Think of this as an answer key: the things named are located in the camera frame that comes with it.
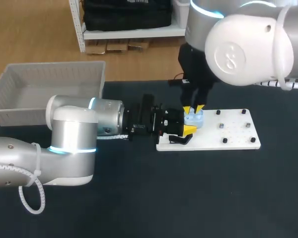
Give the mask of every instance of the white robotic arm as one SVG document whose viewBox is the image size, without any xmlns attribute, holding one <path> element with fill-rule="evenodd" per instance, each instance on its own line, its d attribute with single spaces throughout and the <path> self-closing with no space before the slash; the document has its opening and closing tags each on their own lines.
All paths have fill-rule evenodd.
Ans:
<svg viewBox="0 0 298 238">
<path fill-rule="evenodd" d="M 222 9 L 227 1 L 214 2 L 213 9 Z M 285 82 L 298 79 L 298 6 L 277 7 L 287 3 L 282 0 L 229 2 L 225 13 L 213 11 L 206 16 L 201 10 L 211 6 L 193 0 L 188 43 L 200 44 L 211 71 L 226 83 L 298 88 L 294 81 Z M 196 28 L 201 25 L 196 21 L 201 18 L 210 29 L 198 39 Z"/>
</svg>

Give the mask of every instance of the pegboard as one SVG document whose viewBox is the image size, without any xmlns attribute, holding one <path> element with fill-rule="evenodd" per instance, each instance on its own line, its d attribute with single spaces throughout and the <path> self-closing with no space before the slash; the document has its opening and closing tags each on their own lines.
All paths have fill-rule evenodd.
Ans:
<svg viewBox="0 0 298 238">
<path fill-rule="evenodd" d="M 261 144 L 249 110 L 204 110 L 204 125 L 187 145 L 171 144 L 164 134 L 156 146 L 158 151 L 255 150 Z"/>
</svg>

